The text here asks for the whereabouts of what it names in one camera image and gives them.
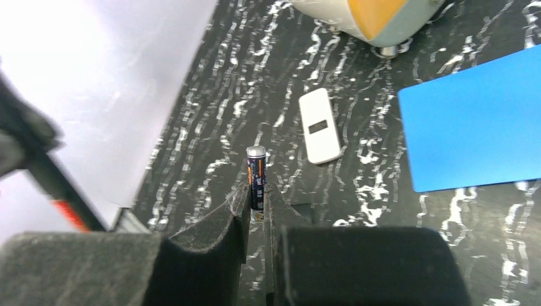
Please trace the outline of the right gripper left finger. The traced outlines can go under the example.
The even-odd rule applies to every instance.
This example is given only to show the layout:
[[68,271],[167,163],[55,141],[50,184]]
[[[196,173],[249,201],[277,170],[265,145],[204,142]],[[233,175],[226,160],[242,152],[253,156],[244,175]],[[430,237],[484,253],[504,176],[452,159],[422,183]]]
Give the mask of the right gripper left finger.
[[1,248],[2,305],[234,305],[246,262],[249,188],[161,233],[22,233]]

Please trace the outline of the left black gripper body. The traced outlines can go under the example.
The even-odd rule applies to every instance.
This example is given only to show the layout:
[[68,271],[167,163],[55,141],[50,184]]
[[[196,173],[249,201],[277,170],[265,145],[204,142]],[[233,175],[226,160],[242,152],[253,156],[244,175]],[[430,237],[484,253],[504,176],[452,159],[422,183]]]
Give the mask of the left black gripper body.
[[51,118],[17,94],[1,75],[1,176],[37,163],[39,172],[63,177],[49,154],[61,144],[60,136]]

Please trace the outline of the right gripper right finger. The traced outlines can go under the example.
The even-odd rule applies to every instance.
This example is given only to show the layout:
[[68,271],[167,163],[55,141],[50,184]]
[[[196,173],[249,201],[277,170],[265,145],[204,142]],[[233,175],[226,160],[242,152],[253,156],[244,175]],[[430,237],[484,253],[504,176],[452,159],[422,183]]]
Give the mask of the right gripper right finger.
[[267,305],[470,305],[432,229],[315,226],[265,186]]

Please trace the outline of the black remote control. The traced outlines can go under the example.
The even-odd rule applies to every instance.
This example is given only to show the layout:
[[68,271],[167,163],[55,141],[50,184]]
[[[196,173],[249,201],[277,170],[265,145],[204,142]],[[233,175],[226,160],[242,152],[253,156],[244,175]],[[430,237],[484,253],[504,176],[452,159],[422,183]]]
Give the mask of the black remote control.
[[27,162],[27,169],[38,185],[50,196],[51,201],[68,202],[90,231],[107,230],[90,204],[71,184],[47,152],[43,149],[35,151]]

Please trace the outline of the white remote control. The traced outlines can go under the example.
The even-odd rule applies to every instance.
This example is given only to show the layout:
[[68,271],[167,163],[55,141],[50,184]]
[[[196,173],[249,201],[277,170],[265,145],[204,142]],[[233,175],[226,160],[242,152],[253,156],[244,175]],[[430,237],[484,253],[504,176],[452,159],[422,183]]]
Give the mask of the white remote control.
[[308,161],[324,164],[339,158],[341,144],[327,90],[319,88],[301,96],[299,110]]

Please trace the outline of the black battery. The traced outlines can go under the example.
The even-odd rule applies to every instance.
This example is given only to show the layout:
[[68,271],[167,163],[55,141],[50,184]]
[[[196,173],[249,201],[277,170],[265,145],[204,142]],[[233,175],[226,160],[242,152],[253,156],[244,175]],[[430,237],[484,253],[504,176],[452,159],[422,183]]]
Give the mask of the black battery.
[[266,148],[252,146],[246,149],[251,216],[255,223],[263,223],[266,183]]

